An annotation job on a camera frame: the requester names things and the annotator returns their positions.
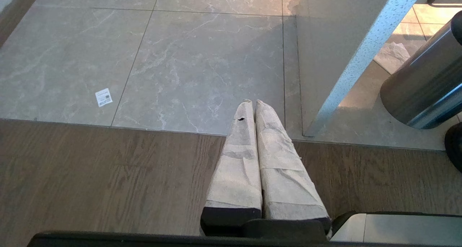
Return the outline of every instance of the stainless steel trash can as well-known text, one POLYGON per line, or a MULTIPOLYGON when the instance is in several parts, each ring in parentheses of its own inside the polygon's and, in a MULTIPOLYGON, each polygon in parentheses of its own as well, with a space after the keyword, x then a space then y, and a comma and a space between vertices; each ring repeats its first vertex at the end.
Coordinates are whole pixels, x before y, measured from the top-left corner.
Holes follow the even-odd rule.
POLYGON ((383 83, 380 97, 393 117, 417 129, 462 111, 462 11, 383 83))

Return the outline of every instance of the wood laminate flooring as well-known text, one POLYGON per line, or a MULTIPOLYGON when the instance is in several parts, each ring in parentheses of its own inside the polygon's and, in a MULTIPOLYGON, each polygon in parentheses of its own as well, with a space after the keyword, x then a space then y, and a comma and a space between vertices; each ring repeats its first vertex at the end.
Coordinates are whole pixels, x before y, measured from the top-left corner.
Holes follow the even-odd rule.
MULTIPOLYGON (((224 137, 0 120, 0 242, 44 230, 198 235, 224 137)), ((296 142, 333 218, 462 215, 444 152, 296 142)))

